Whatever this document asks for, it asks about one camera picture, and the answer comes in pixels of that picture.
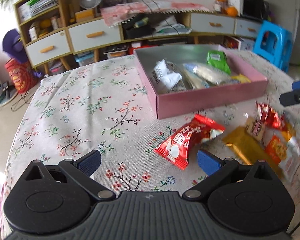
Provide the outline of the red candy wrapper snack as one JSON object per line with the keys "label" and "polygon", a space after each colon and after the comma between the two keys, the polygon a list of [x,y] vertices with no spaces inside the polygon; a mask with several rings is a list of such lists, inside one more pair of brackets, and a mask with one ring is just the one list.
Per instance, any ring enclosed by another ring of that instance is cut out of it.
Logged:
{"label": "red candy wrapper snack", "polygon": [[265,126],[276,129],[278,131],[286,130],[286,123],[282,114],[279,114],[276,109],[267,103],[256,102],[257,113]]}

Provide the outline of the gold snack bar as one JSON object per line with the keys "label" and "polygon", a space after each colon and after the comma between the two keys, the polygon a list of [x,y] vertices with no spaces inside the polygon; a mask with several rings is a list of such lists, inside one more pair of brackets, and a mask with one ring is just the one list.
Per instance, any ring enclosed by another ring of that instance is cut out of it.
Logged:
{"label": "gold snack bar", "polygon": [[253,165],[258,160],[265,160],[280,179],[284,177],[281,168],[275,164],[261,144],[247,133],[245,127],[238,126],[227,134],[222,141],[243,163]]}

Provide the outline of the red snack packet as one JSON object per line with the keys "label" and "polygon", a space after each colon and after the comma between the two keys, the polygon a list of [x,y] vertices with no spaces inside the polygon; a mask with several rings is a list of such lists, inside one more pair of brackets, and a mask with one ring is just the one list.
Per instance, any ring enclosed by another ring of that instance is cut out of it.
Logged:
{"label": "red snack packet", "polygon": [[170,161],[181,170],[189,164],[189,153],[201,145],[223,134],[225,127],[215,120],[195,114],[194,118],[154,149],[154,152]]}

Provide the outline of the orange white snack packet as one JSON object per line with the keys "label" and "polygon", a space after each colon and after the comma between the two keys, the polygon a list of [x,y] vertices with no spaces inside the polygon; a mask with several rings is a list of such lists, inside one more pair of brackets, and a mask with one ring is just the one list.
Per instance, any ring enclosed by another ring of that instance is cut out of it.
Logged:
{"label": "orange white snack packet", "polygon": [[277,167],[283,172],[284,178],[292,183],[299,168],[298,155],[289,146],[281,132],[267,129],[263,135],[265,152],[271,157]]}

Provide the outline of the blue plastic stool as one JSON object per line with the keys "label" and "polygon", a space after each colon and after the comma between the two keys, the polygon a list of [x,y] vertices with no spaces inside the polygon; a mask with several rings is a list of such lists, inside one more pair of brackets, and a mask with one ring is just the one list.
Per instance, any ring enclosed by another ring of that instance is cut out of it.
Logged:
{"label": "blue plastic stool", "polygon": [[286,73],[289,69],[292,47],[293,38],[290,31],[275,23],[263,21],[253,47],[253,53]]}

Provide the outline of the floral tablecloth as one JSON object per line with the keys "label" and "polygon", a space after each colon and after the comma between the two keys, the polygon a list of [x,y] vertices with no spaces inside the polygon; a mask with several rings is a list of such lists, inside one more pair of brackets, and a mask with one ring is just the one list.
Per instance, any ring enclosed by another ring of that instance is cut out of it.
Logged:
{"label": "floral tablecloth", "polygon": [[[281,93],[293,79],[249,51],[229,50],[262,73],[269,81],[265,95],[257,99],[282,111]],[[89,151],[101,152],[101,167],[92,178],[115,193],[120,191],[179,191],[182,193],[205,179],[189,154],[182,171],[154,152],[177,129],[191,121],[194,113],[158,120],[143,86],[137,59],[124,56],[101,61],[44,79],[36,91],[14,136],[1,193],[1,234],[10,233],[3,204],[32,160],[56,165],[65,158],[78,159]],[[244,114],[255,115],[255,99],[214,109],[200,109],[225,127],[225,134],[245,123]],[[300,223],[300,166],[293,182],[284,184],[295,203],[291,232]]]}

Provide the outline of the white printed box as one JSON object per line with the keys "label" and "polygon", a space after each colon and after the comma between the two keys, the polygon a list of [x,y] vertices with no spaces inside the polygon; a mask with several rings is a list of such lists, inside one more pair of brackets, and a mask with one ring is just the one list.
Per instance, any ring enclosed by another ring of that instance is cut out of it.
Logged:
{"label": "white printed box", "polygon": [[238,49],[252,51],[255,41],[248,38],[226,36],[223,41],[223,46],[229,49]]}

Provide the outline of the pink cardboard box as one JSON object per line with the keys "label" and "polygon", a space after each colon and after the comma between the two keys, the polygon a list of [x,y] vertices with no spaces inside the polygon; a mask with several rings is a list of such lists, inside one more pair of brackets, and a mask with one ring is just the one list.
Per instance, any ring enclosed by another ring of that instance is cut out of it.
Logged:
{"label": "pink cardboard box", "polygon": [[[210,50],[226,54],[231,81],[213,85],[183,67],[184,63],[190,62],[207,64],[207,53]],[[166,45],[136,49],[134,54],[157,119],[256,99],[265,93],[268,85],[268,79],[243,60],[238,50],[227,50],[218,45]],[[161,60],[166,60],[175,72],[182,75],[181,81],[170,90],[157,84],[154,67]]]}

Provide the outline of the green snack packet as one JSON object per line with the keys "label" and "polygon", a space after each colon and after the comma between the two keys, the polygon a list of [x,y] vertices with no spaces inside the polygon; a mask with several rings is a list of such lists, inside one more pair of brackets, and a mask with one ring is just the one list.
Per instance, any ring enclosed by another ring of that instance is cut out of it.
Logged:
{"label": "green snack packet", "polygon": [[226,74],[231,74],[231,69],[227,62],[226,54],[223,51],[210,50],[207,53],[207,64],[215,67]]}

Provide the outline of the silver snack packet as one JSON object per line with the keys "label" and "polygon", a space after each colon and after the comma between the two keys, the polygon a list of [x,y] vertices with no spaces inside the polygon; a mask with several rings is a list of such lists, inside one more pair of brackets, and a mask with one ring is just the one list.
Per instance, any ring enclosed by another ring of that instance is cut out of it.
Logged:
{"label": "silver snack packet", "polygon": [[183,67],[213,85],[218,86],[231,81],[229,74],[207,64],[190,62],[184,63]]}

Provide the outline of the black microwave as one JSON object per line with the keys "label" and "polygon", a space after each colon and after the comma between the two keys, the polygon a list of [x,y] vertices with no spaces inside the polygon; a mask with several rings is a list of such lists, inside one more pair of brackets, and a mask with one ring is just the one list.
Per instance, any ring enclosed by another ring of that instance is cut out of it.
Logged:
{"label": "black microwave", "polygon": [[269,3],[265,0],[241,0],[241,16],[252,20],[268,19]]}

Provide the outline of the red lantern bag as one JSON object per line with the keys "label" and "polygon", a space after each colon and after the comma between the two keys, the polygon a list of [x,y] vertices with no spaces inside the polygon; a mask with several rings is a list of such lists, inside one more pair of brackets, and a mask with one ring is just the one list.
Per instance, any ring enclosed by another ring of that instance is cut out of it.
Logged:
{"label": "red lantern bag", "polygon": [[33,74],[29,61],[20,63],[11,58],[5,63],[5,69],[19,94],[28,92],[38,83],[38,78]]}

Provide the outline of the red shoe box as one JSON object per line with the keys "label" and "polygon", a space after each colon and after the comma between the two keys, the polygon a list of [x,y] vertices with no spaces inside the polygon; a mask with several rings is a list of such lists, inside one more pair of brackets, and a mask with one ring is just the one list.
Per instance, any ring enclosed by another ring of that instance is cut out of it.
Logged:
{"label": "red shoe box", "polygon": [[149,48],[149,47],[156,47],[157,45],[149,45],[149,44],[143,44],[142,42],[132,42],[129,45],[128,48],[128,55],[133,55],[134,54],[134,50],[136,49],[140,49],[140,48]]}

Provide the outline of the wooden tv cabinet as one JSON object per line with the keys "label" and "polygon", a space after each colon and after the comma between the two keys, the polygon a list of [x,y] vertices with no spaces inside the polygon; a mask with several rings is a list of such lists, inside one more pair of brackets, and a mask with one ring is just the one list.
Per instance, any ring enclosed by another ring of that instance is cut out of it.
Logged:
{"label": "wooden tv cabinet", "polygon": [[[14,4],[18,10],[30,0],[19,0]],[[56,14],[60,16],[62,26],[56,30],[35,40],[30,39],[29,27],[33,22],[44,20]],[[167,39],[173,37],[192,36],[198,42],[201,36],[234,36],[244,38],[256,38],[261,27],[257,21],[247,20],[241,17],[230,17],[225,14],[208,12],[173,12],[168,14],[150,13],[148,16],[175,16],[175,19],[189,28],[187,33],[174,31],[169,34],[158,33],[141,35],[137,38],[128,38],[123,31],[123,25],[109,27],[105,24],[102,16],[85,20],[79,23],[70,23],[70,9],[67,0],[57,0],[57,4],[43,12],[22,21],[17,16],[20,29],[21,41],[24,44],[29,62],[33,68],[48,67],[50,61],[59,59],[69,69],[65,61],[68,55],[77,55],[86,51],[98,52],[101,48],[127,42],[142,40]]]}

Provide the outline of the purple hat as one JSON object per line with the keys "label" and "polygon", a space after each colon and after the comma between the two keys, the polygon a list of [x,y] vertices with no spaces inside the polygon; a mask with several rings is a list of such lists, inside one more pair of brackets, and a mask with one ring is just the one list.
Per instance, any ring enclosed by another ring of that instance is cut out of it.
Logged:
{"label": "purple hat", "polygon": [[2,40],[2,49],[19,63],[26,63],[28,61],[23,42],[21,41],[21,35],[17,29],[9,30],[5,34]]}

